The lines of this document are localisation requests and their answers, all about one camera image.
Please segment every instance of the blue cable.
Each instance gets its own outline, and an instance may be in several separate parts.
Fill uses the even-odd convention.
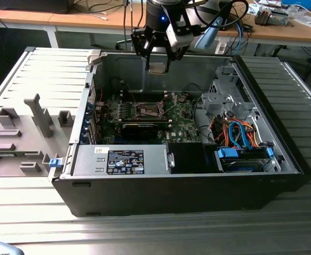
[[[233,142],[235,144],[235,146],[238,147],[238,149],[241,149],[241,146],[239,145],[239,143],[237,143],[234,138],[232,137],[232,128],[234,125],[238,125],[240,127],[240,131],[241,131],[241,138],[243,139],[243,143],[244,143],[244,146],[248,149],[252,149],[252,146],[250,145],[250,142],[246,139],[246,134],[245,134],[245,128],[244,126],[238,122],[238,121],[234,121],[230,124],[229,126],[229,137],[230,137],[230,140],[231,142]]]
[[[235,55],[235,54],[238,52],[238,50],[239,50],[239,46],[240,46],[240,44],[241,44],[241,34],[242,34],[241,28],[240,28],[240,26],[238,25],[238,23],[236,23],[236,26],[238,27],[238,30],[239,30],[239,42],[238,42],[238,46],[237,46],[237,49],[236,49],[234,55]]]

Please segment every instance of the wooden desk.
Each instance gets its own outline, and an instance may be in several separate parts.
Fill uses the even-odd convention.
[[[89,0],[90,4],[98,3],[100,0]],[[103,5],[102,9],[121,4],[114,1],[112,5]],[[238,14],[241,13],[242,5],[236,6]],[[102,20],[91,14],[80,13],[72,10],[69,14],[52,14],[28,11],[0,11],[0,19],[9,28],[39,29],[48,33],[52,47],[58,47],[56,32],[86,32],[86,33],[113,33],[123,34],[123,7],[107,11],[108,20]],[[140,3],[133,4],[133,25],[136,26],[141,15]],[[286,27],[279,25],[259,26],[254,22],[253,15],[246,15],[244,22],[253,26],[253,32],[249,39],[250,43],[274,44],[274,45],[295,45],[311,47],[311,28],[290,20]],[[126,32],[131,30],[131,15],[129,7],[126,15]],[[220,31],[217,40],[225,43],[237,36],[238,32],[234,27],[227,31]]]

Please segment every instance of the robotic arm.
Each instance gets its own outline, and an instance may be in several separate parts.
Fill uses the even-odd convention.
[[[134,28],[131,33],[136,54],[146,58],[146,70],[150,69],[150,55],[154,48],[165,49],[167,54],[165,73],[167,73],[170,62],[181,60],[195,36],[200,36],[208,27],[223,28],[236,23],[245,16],[248,9],[248,3],[245,0],[227,2],[221,10],[201,6],[205,5],[206,0],[199,2],[193,0],[192,3],[188,3],[188,1],[190,0],[147,0],[146,24],[142,29]],[[224,25],[213,25],[219,17],[225,17],[225,21],[227,20],[232,4],[235,2],[245,3],[246,9],[243,15],[236,21]],[[210,23],[202,20],[198,14],[197,6],[204,13],[215,14]],[[204,23],[206,27],[202,28],[201,23]]]

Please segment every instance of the blue plastic latch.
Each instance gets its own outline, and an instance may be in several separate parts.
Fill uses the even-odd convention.
[[[273,156],[273,150],[271,148],[267,148],[266,152],[270,158]]]
[[[49,167],[56,167],[56,168],[63,167],[62,158],[52,158],[49,161]]]
[[[218,150],[219,158],[238,158],[238,152],[235,148],[221,148]]]
[[[93,110],[93,104],[91,104],[90,102],[87,102],[87,109]]]

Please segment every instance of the side panel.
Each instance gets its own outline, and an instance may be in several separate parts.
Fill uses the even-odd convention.
[[[260,209],[301,185],[299,175],[53,181],[72,214],[80,217]]]

